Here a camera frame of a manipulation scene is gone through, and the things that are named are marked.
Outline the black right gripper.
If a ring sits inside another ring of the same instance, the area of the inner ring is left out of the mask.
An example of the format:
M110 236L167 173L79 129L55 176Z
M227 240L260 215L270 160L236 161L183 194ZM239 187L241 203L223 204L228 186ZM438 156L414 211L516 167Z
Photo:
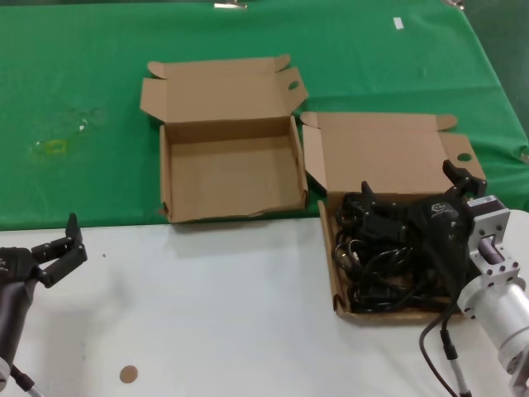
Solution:
M439 272L452 299L457 299L469 276L469 215L465 204L484 197L487 181L456 167L450 160L442 170L452 186L443 194L399 202L376 194L361 183L363 229L367 236L407 244L409 224L422 252Z

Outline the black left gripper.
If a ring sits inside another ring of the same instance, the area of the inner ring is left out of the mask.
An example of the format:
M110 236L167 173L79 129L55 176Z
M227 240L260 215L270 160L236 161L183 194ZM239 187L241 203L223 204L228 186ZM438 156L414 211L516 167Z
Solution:
M26 316L33 302L40 261L52 261L41 271L40 282L47 288L76 270L88 255L75 213L69 215L65 236L33 248L1 249L1 358L13 361Z

